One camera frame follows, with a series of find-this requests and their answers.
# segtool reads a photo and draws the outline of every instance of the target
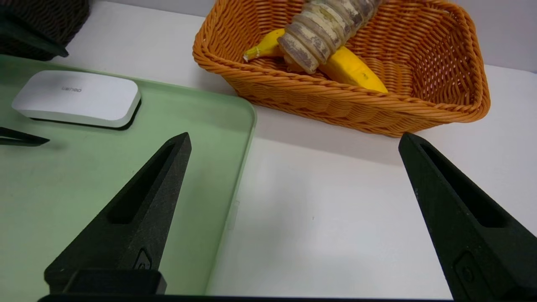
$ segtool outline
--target white table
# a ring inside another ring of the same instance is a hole
[[[97,2],[67,47],[71,55],[54,61],[234,94],[192,58],[203,20]],[[486,118],[419,135],[537,234],[537,75],[486,72]],[[209,294],[451,297],[397,139],[256,109],[256,136]]]

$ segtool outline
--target green tray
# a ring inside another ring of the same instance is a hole
[[[183,132],[192,155],[159,270],[166,293],[204,294],[252,139],[253,106],[131,78],[142,105],[125,131],[33,121],[11,102],[46,69],[87,71],[0,55],[0,127],[50,139],[40,147],[0,146],[0,300],[45,296],[45,268],[167,139]]]

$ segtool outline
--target orange wicker basket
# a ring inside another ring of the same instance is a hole
[[[346,46],[389,93],[286,72],[281,58],[243,61],[243,52],[300,13],[301,0],[217,0],[193,55],[250,102],[364,132],[401,136],[483,118],[489,90],[474,23],[440,0],[391,0]]]

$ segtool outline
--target wicker basket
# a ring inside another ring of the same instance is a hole
[[[90,13],[89,0],[0,0],[17,17],[49,38],[66,46],[80,30]],[[48,61],[55,57],[16,39],[0,36],[0,54]]]
[[[301,11],[301,0],[218,0],[194,42],[194,59],[254,104],[364,132],[401,136],[483,118],[489,90],[475,26],[439,0],[392,0],[346,46],[388,94],[286,72],[281,58],[245,63],[243,52]]]

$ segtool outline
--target banana peel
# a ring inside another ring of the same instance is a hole
[[[278,45],[278,38],[284,34],[284,28],[269,32],[258,45],[244,53],[245,61],[258,57],[282,57],[284,54]],[[300,70],[298,66],[290,66],[290,69]],[[379,77],[345,46],[337,49],[319,69],[333,81],[388,93]]]

